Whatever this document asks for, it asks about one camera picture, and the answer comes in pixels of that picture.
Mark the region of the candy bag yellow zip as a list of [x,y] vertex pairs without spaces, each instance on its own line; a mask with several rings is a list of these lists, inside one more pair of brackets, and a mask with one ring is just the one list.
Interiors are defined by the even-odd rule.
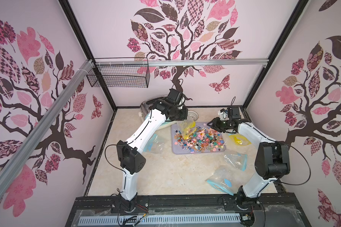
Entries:
[[192,118],[190,120],[179,121],[177,124],[179,132],[185,140],[188,140],[197,129],[196,122]]
[[251,144],[251,142],[246,137],[238,133],[230,134],[229,138],[238,146],[248,146]]

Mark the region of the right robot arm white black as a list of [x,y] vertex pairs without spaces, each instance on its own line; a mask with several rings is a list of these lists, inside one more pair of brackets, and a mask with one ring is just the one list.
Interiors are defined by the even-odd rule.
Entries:
[[254,167],[256,173],[236,194],[236,204],[246,210],[257,202],[261,192],[271,183],[290,173],[289,149],[292,147],[283,141],[276,141],[257,129],[253,123],[240,115],[236,106],[221,109],[218,117],[207,123],[217,132],[230,130],[244,136],[257,148]]

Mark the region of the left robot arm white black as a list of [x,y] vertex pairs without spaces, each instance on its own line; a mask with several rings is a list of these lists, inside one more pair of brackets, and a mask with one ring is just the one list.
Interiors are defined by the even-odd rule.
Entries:
[[184,105],[185,101],[186,96],[182,92],[170,89],[166,97],[161,97],[152,104],[148,116],[132,136],[116,144],[119,170],[123,172],[119,203],[126,212],[133,211],[136,206],[137,174],[146,164],[146,158],[142,155],[145,146],[167,120],[187,119],[188,109]]

